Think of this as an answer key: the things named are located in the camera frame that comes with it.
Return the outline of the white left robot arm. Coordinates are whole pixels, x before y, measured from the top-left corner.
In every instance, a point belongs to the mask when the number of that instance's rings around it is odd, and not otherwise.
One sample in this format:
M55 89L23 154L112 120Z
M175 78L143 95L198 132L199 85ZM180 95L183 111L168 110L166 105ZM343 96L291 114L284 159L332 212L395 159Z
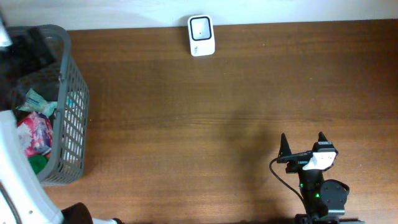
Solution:
M21 150L13 112L1 112L1 223L121 222L118 218L93 218L83 203L59 209L43 190Z

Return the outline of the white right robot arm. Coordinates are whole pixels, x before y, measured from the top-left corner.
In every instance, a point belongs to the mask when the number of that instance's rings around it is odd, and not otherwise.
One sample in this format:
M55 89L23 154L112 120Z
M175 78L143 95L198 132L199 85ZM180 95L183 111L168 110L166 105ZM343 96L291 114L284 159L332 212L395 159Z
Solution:
M299 190L295 190L275 172L272 174L288 189L294 192L302 202L305 213L297 214L294 223L362 223L358 219L342 219L345 214L350 188L348 185L335 180L325 180L323 173L332 168L338 151L327 140L325 135L318 133L318 141L309 151L292 153L285 134L281 134L278 156L271 160L273 163L286 164L285 172L297 174Z

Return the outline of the red purple tissue pack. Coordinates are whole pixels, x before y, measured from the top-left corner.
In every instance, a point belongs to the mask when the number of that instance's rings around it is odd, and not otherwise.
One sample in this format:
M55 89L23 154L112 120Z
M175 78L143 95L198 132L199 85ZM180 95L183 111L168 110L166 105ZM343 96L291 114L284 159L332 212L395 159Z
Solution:
M17 124L22 150L27 157L49 157L52 150L52 125L41 113L32 112Z

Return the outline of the green lid jar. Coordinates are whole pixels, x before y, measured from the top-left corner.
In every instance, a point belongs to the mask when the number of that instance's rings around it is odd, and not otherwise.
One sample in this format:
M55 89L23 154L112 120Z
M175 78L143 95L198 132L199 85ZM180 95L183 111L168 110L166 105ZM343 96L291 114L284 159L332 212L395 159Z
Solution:
M34 155L28 158L29 164L35 174L39 174L47 165L48 157L43 155Z

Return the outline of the mint green wipes pack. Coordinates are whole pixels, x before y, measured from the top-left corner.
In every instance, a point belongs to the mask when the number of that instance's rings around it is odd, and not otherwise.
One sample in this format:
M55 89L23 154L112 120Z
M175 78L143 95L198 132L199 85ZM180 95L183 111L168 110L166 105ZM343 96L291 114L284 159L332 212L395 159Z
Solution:
M16 109L25 112L41 113L49 118L57 109L57 102L46 101L41 95L31 88L25 95L25 102Z

